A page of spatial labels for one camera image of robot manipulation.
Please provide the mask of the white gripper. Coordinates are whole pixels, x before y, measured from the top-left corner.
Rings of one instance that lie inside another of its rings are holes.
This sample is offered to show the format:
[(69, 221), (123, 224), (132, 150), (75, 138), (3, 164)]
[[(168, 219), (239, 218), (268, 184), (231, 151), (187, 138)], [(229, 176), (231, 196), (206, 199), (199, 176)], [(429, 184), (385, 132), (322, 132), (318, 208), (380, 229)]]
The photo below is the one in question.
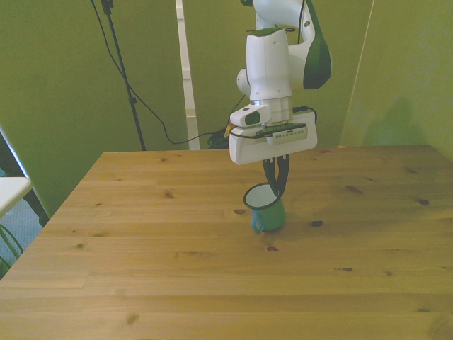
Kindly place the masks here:
[(256, 139), (251, 137), (261, 131), (263, 125), (235, 127), (229, 137), (230, 158), (238, 165), (263, 160), (265, 176), (272, 192), (282, 196), (289, 175), (289, 154), (313, 149), (317, 144), (315, 118), (313, 111), (296, 114), (290, 122), (304, 124), (304, 127), (286, 128), (289, 133), (282, 131), (277, 136)]

